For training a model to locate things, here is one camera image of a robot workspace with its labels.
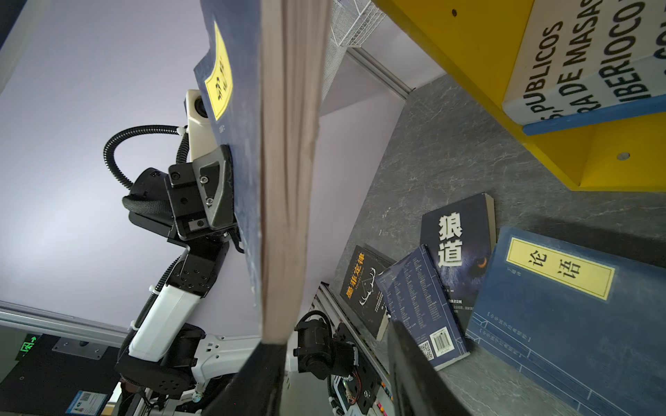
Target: blue and white label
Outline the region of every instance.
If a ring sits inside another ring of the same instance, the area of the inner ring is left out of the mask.
[[[69,415],[88,415],[97,416],[100,409],[107,402],[107,395],[104,393],[93,393],[92,391],[79,390],[74,400],[67,408]]]

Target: black book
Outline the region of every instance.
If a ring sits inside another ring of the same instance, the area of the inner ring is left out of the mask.
[[[386,332],[388,316],[384,295],[377,287],[376,278],[392,264],[391,260],[375,251],[356,246],[340,291],[342,299],[378,341]]]
[[[421,244],[428,247],[464,332],[497,242],[495,202],[477,194],[423,215]]]

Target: white wall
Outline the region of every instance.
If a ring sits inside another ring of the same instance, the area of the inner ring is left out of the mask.
[[[445,74],[444,70],[388,16],[362,46],[412,89]]]
[[[140,124],[184,124],[192,69],[208,49],[196,1],[52,4],[0,95],[0,300],[126,327],[181,249],[133,226],[104,143]],[[322,117],[314,167],[304,304],[332,276],[402,109],[347,62]],[[129,178],[167,170],[177,136],[123,143]],[[244,256],[233,249],[192,323],[258,333]]]

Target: metal bracket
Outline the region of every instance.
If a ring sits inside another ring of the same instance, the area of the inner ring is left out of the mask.
[[[101,359],[108,346],[78,339],[61,338],[51,351],[90,359]]]

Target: book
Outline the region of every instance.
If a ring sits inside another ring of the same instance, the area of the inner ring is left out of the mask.
[[[425,246],[385,270],[377,283],[390,318],[405,325],[435,370],[470,354]]]
[[[666,415],[666,270],[501,229],[467,336],[582,415]]]
[[[666,93],[664,21],[657,1],[535,0],[504,112],[524,126],[625,103],[643,107],[639,101]],[[648,114],[648,102],[644,110],[631,116]],[[580,118],[606,121],[591,116]],[[550,124],[550,131],[579,126]]]
[[[378,341],[386,332],[388,316],[384,295],[377,288],[376,280],[392,264],[371,249],[356,246],[340,291],[342,299]]]
[[[495,201],[476,194],[421,218],[425,244],[464,332],[497,241]]]
[[[331,3],[202,0],[201,9],[210,49],[194,74],[216,145],[231,152],[262,343],[285,344],[305,280]]]

